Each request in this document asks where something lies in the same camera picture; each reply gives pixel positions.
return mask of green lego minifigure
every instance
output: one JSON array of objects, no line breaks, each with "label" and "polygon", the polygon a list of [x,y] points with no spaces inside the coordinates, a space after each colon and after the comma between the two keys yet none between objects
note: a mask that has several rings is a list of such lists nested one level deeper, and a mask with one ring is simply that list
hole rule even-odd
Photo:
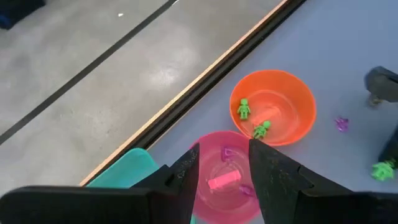
[{"label": "green lego minifigure", "polygon": [[394,163],[393,161],[379,162],[373,165],[372,177],[376,180],[385,181],[386,179],[394,178]]},{"label": "green lego minifigure", "polygon": [[254,128],[253,138],[255,139],[263,138],[267,134],[267,131],[270,126],[271,122],[265,121],[262,125],[259,125],[256,128]]},{"label": "green lego minifigure", "polygon": [[249,105],[248,105],[248,99],[242,99],[241,100],[241,105],[238,108],[238,114],[241,115],[241,119],[245,120],[248,118],[248,114],[251,113]]}]

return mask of table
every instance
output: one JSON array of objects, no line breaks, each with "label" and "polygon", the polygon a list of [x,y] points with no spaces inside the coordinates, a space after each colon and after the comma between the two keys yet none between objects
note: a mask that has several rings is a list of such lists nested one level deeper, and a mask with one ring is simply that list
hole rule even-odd
[{"label": "table", "polygon": [[[238,131],[228,109],[235,84],[256,70],[286,70],[312,90],[317,120],[301,141],[277,149],[348,189],[398,193],[397,179],[378,182],[369,175],[397,125],[397,108],[391,103],[368,108],[369,93],[364,87],[365,74],[375,66],[398,72],[396,7],[398,2],[393,0],[306,1],[156,137],[148,147],[150,154],[158,164],[171,165],[200,136]],[[347,133],[336,129],[337,116],[350,120]]]}]

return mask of pink plastic block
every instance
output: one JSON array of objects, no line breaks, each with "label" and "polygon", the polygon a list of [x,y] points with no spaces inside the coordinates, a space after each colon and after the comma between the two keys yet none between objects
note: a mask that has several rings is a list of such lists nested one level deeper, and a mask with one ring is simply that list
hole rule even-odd
[{"label": "pink plastic block", "polygon": [[242,178],[238,170],[221,175],[207,182],[211,190],[219,189],[234,181],[239,181]]}]

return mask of purple toy piece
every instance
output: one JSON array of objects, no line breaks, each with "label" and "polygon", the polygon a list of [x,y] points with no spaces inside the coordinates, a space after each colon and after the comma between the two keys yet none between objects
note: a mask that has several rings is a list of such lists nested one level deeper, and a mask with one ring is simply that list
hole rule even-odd
[{"label": "purple toy piece", "polygon": [[230,157],[234,156],[234,151],[228,147],[221,149],[221,161],[226,162]]},{"label": "purple toy piece", "polygon": [[249,197],[256,197],[256,192],[254,189],[248,185],[242,184],[239,186],[239,191]]},{"label": "purple toy piece", "polygon": [[346,132],[348,130],[348,123],[349,120],[347,118],[342,118],[339,116],[338,118],[335,119],[337,129],[340,132]]}]

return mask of transparent pink bowl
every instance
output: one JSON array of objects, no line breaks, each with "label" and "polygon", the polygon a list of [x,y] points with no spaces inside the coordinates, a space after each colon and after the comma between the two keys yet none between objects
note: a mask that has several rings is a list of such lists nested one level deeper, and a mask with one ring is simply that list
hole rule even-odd
[{"label": "transparent pink bowl", "polygon": [[[249,166],[249,139],[233,131],[218,131],[198,139],[200,171],[194,214],[209,223],[246,223],[260,213],[256,196],[250,197],[240,186],[253,188]],[[228,155],[222,158],[222,152]],[[238,170],[241,179],[211,190],[208,181]]]}]

